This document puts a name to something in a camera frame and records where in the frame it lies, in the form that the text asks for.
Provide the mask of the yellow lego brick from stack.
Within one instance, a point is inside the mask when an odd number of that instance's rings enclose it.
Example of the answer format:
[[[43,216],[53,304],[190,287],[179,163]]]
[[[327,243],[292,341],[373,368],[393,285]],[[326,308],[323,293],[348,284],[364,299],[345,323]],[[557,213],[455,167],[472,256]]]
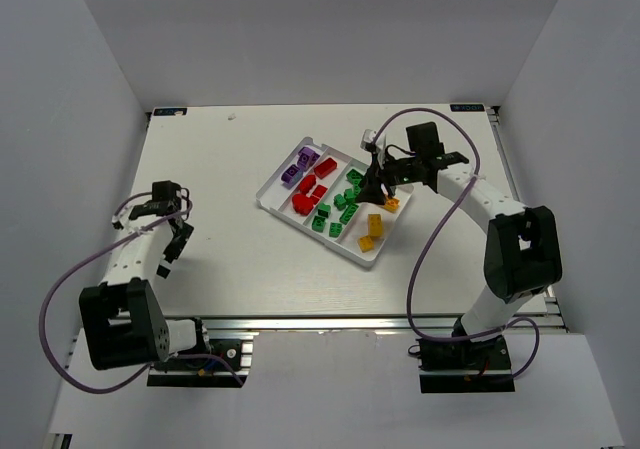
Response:
[[[387,197],[382,207],[391,213],[396,213],[400,207],[400,201],[397,198]]]

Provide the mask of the green studded lego plate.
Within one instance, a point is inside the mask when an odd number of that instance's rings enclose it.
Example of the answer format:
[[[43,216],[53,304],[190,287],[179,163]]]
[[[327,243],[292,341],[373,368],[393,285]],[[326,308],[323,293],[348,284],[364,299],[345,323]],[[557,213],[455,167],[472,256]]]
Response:
[[[355,169],[351,169],[346,174],[346,179],[354,186],[358,186],[363,179],[363,175]]]

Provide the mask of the red wedge lego brick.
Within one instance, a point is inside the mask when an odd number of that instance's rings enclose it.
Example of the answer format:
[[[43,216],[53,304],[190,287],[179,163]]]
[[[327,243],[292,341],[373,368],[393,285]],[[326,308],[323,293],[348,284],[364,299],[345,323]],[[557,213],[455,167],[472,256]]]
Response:
[[[318,184],[312,194],[311,194],[311,199],[313,200],[314,203],[318,203],[326,194],[328,188],[326,186],[320,185]]]

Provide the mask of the red round lego brick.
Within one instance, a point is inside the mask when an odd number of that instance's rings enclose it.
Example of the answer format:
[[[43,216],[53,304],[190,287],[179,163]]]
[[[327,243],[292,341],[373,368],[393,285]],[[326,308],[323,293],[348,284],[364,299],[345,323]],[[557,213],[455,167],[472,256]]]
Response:
[[[291,199],[293,210],[302,216],[307,216],[314,208],[313,200],[302,193],[296,193]]]

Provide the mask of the small purple lego brick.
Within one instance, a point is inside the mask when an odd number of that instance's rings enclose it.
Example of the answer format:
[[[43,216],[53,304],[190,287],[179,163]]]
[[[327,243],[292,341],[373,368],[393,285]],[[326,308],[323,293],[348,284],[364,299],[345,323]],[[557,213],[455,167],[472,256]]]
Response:
[[[307,171],[309,168],[311,168],[314,165],[314,163],[318,160],[319,157],[320,155],[316,151],[315,151],[315,154],[311,157],[298,154],[297,166],[302,171]]]

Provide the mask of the purple round lego brick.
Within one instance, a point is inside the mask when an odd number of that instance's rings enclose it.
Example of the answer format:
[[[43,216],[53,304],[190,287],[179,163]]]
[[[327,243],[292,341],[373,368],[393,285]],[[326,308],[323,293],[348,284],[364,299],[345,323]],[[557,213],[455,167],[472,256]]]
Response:
[[[281,175],[281,182],[286,189],[296,186],[304,176],[304,170],[297,164],[290,165]]]

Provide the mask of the yellow curved lego brick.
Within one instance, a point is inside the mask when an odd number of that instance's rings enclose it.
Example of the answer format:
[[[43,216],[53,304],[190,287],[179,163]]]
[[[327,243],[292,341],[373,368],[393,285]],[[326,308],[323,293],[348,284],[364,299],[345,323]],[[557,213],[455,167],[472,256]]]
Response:
[[[372,239],[384,236],[384,224],[379,213],[369,214],[367,217],[368,236]]]

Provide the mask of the small yellow lego brick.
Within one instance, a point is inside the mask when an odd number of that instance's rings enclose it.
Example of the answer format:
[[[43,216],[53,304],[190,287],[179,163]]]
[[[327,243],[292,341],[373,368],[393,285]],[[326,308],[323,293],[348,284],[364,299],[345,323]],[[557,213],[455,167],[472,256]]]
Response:
[[[375,248],[373,239],[370,236],[363,236],[358,239],[358,246],[362,253],[367,253]]]

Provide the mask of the red curved lego brick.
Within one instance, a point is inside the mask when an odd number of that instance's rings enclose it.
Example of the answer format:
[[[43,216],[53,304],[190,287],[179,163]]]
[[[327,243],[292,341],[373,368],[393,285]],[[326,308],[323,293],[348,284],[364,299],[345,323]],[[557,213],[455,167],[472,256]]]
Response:
[[[301,180],[298,186],[298,191],[301,194],[306,195],[315,187],[316,183],[317,183],[316,176],[314,174],[309,174]]]

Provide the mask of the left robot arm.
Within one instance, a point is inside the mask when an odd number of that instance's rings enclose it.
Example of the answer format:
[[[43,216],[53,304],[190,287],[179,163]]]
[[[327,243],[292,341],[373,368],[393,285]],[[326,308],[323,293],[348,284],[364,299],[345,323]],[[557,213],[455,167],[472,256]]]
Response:
[[[189,190],[172,181],[152,184],[122,203],[112,217],[125,242],[110,251],[101,282],[81,291],[79,308],[93,367],[107,370],[165,362],[209,349],[200,319],[168,320],[154,292],[186,247]]]

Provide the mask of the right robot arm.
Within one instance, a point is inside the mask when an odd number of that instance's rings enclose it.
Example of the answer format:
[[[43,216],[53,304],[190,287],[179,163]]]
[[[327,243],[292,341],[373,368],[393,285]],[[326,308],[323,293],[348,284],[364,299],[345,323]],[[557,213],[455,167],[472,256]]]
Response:
[[[445,150],[434,123],[409,127],[407,138],[409,150],[396,159],[377,132],[364,132],[361,146],[371,163],[356,200],[382,206],[396,187],[421,183],[483,230],[485,287],[450,339],[493,339],[526,302],[562,277],[554,214],[545,206],[527,207],[489,184],[468,158]]]

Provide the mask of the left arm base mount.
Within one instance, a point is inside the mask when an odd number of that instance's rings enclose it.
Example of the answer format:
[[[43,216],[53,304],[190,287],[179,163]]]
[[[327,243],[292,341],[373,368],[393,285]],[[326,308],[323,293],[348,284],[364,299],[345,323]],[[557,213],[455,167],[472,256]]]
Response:
[[[252,344],[250,336],[213,333],[202,347],[154,364],[146,384],[152,388],[239,389],[248,378]]]

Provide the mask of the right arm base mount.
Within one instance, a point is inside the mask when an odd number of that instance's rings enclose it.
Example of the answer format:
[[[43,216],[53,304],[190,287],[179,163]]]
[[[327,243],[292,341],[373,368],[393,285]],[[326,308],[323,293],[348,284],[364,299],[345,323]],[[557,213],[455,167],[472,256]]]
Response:
[[[512,364],[503,336],[483,342],[419,340],[408,349],[419,363],[423,394],[512,393]]]

